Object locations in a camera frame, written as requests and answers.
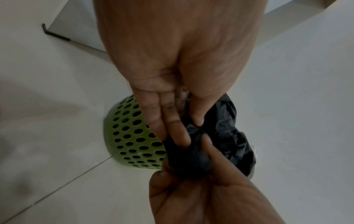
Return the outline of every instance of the hand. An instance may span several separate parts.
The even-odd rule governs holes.
[[[245,66],[266,0],[95,0],[98,29],[160,140],[188,147],[189,90],[197,126]]]
[[[213,164],[207,177],[180,178],[167,161],[151,177],[149,198],[156,224],[284,224],[264,195],[207,135],[202,137],[202,150]]]

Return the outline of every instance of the black plastic bag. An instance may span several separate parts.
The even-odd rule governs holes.
[[[189,117],[182,118],[182,122],[192,139],[190,147],[180,148],[171,137],[163,142],[169,165],[182,176],[200,178],[210,171],[211,161],[200,149],[204,133],[245,176],[250,175],[256,159],[246,136],[235,127],[236,108],[227,94],[207,112],[202,127],[196,127]]]

